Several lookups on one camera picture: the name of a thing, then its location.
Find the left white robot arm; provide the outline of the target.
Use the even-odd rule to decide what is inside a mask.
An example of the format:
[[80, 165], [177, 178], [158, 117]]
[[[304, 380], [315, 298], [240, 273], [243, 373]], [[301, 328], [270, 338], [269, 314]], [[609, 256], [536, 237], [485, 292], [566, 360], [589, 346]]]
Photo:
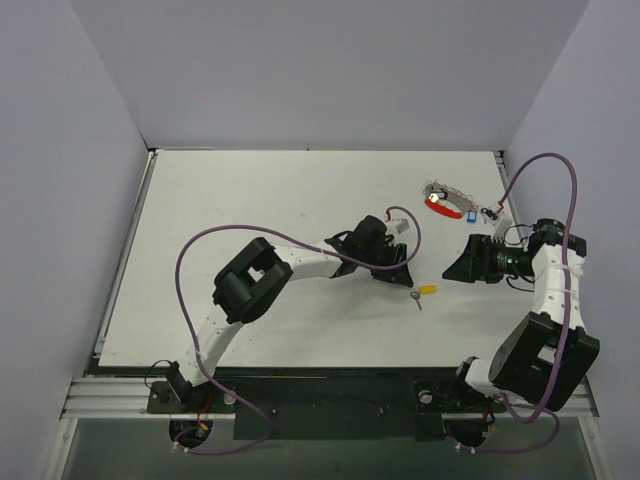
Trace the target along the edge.
[[[411, 214], [394, 219], [392, 210], [388, 208], [384, 220], [368, 215], [354, 229], [339, 232], [316, 245], [253, 225], [212, 227], [191, 238], [180, 251], [174, 268], [176, 295], [191, 345], [187, 353], [169, 367], [166, 379], [172, 402], [186, 412], [200, 408], [206, 397], [204, 383], [213, 378], [234, 337], [243, 326], [262, 317], [284, 287], [293, 281], [336, 279], [363, 268], [375, 280], [413, 287], [408, 264], [420, 249], [421, 231]], [[276, 246], [264, 237], [252, 239], [214, 278], [212, 302], [222, 313], [197, 329], [182, 292], [182, 263], [197, 240], [226, 230], [266, 233], [290, 245]]]

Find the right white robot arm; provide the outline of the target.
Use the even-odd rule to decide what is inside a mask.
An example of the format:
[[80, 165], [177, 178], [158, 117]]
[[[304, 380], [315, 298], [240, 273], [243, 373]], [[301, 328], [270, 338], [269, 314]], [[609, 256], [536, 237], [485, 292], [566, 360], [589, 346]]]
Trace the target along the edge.
[[469, 236], [443, 279], [496, 284], [526, 277], [533, 282], [533, 305], [492, 360], [471, 356], [459, 366], [446, 386], [453, 406], [521, 398], [553, 412], [564, 407], [600, 351], [581, 318], [586, 254], [586, 241], [552, 219], [538, 220], [522, 247], [485, 234]]

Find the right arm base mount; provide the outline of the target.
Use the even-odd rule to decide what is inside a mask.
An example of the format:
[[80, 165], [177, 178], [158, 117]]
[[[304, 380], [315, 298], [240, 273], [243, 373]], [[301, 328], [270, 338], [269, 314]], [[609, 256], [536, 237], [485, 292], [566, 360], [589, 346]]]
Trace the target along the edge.
[[498, 403], [452, 378], [414, 382], [416, 437], [450, 439], [469, 449], [480, 447], [496, 422]]

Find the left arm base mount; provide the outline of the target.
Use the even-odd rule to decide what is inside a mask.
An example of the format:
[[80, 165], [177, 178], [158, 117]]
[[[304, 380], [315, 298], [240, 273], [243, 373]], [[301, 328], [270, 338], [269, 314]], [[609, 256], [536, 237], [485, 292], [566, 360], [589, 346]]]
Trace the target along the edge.
[[231, 414], [236, 400], [205, 382], [194, 387], [179, 372], [177, 361], [151, 365], [143, 383], [149, 390], [147, 411], [152, 414], [194, 415], [169, 422], [169, 437], [183, 450], [201, 447], [214, 431], [212, 414]]

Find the red handled metal key organizer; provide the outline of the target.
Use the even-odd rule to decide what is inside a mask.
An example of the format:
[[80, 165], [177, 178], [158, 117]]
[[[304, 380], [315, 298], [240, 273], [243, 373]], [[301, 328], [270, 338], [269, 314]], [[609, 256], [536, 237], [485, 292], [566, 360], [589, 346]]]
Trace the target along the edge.
[[454, 187], [437, 180], [428, 180], [423, 189], [423, 196], [425, 206], [438, 215], [454, 220], [464, 219], [467, 222], [467, 213], [475, 211], [477, 222], [478, 203], [472, 196]]

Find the yellow tag key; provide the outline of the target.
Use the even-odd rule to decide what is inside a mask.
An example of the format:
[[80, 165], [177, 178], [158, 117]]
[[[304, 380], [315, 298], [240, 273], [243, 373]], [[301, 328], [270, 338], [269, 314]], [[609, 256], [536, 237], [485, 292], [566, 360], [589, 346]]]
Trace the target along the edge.
[[410, 298], [415, 302], [418, 310], [422, 311], [422, 298], [428, 295], [435, 294], [437, 291], [437, 286], [433, 284], [420, 286], [416, 290], [410, 292]]

